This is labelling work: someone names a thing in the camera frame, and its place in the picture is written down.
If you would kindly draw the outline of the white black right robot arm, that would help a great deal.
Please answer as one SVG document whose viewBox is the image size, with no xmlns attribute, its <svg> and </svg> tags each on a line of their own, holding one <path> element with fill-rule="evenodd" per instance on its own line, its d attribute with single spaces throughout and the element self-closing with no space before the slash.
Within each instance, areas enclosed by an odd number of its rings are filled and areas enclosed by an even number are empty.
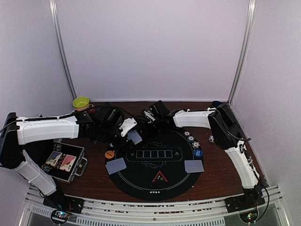
<svg viewBox="0 0 301 226">
<path fill-rule="evenodd" d="M 250 208 L 265 202 L 262 194 L 265 186 L 252 157 L 247 153 L 246 143 L 249 139 L 244 138 L 242 129 L 227 104 L 214 101 L 205 110 L 181 109 L 171 112 L 162 101 L 158 101 L 148 110 L 142 110 L 142 115 L 155 130 L 182 127 L 210 129 L 214 143 L 229 156 L 242 182 L 243 195 L 228 198 L 227 204 Z"/>
</svg>

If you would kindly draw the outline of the blue playing card deck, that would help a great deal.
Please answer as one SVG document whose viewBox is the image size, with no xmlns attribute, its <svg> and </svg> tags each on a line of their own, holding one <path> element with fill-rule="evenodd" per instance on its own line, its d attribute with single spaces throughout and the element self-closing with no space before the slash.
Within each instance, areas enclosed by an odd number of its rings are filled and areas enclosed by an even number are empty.
<svg viewBox="0 0 301 226">
<path fill-rule="evenodd" d="M 139 135 L 139 133 L 136 130 L 129 131 L 127 133 L 128 140 L 131 140 L 135 145 L 142 142 L 142 137 Z"/>
</svg>

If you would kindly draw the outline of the orange round blind button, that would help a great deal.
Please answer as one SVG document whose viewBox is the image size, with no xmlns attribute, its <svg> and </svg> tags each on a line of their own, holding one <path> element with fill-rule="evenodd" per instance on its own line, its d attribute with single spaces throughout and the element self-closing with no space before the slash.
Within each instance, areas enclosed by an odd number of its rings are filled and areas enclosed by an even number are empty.
<svg viewBox="0 0 301 226">
<path fill-rule="evenodd" d="M 104 156 L 106 159 L 112 159 L 115 156 L 115 152 L 112 150 L 108 150 L 105 152 Z"/>
</svg>

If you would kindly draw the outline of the red black triangle marker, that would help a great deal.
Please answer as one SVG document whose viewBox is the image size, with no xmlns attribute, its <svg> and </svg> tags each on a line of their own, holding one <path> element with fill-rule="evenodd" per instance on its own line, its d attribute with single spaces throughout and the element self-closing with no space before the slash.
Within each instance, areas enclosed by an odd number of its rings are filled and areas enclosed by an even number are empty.
<svg viewBox="0 0 301 226">
<path fill-rule="evenodd" d="M 162 174 L 161 171 L 159 171 L 156 176 L 154 177 L 153 183 L 155 182 L 168 182 L 168 180 L 166 179 L 166 177 Z"/>
</svg>

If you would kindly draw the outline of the blue card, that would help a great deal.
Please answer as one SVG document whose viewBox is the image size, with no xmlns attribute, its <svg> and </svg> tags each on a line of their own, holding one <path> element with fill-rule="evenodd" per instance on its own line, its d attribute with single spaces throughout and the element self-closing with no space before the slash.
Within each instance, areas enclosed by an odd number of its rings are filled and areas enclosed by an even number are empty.
<svg viewBox="0 0 301 226">
<path fill-rule="evenodd" d="M 124 158 L 118 158 L 112 161 L 108 161 L 105 166 L 109 175 L 127 168 Z"/>
<path fill-rule="evenodd" d="M 187 173 L 200 173 L 205 171 L 202 160 L 185 160 L 184 167 Z"/>
</svg>

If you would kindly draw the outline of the blue white poker chip stack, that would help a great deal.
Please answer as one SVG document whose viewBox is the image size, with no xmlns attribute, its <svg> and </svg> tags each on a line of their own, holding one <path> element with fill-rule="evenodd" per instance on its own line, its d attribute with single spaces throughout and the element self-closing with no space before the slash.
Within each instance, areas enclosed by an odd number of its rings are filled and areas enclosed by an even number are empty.
<svg viewBox="0 0 301 226">
<path fill-rule="evenodd" d="M 212 135 L 209 136 L 208 141 L 210 143 L 214 143 L 214 137 Z"/>
</svg>

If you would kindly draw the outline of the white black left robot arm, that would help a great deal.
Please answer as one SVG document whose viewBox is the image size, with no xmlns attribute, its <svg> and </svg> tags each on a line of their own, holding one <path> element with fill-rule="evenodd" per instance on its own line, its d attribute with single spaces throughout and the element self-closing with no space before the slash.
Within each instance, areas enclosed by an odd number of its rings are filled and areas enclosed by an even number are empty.
<svg viewBox="0 0 301 226">
<path fill-rule="evenodd" d="M 49 197 L 57 209 L 67 206 L 68 200 L 55 180 L 41 166 L 53 152 L 56 139 L 82 139 L 111 142 L 119 148 L 133 142 L 127 134 L 137 126 L 135 116 L 113 105 L 92 106 L 70 114 L 48 117 L 18 117 L 10 112 L 0 130 L 0 165 L 16 171 L 28 183 Z"/>
</svg>

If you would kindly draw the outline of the blue round blind button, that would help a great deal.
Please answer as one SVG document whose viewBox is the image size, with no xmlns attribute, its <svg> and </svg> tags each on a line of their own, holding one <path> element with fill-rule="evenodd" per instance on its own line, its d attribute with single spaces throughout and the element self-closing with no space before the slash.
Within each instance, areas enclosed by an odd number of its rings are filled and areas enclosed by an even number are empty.
<svg viewBox="0 0 301 226">
<path fill-rule="evenodd" d="M 203 152 L 202 152 L 201 149 L 195 149 L 195 150 L 193 151 L 193 154 L 194 154 L 194 156 L 197 157 L 197 158 L 200 158 L 200 157 L 203 156 Z"/>
</svg>

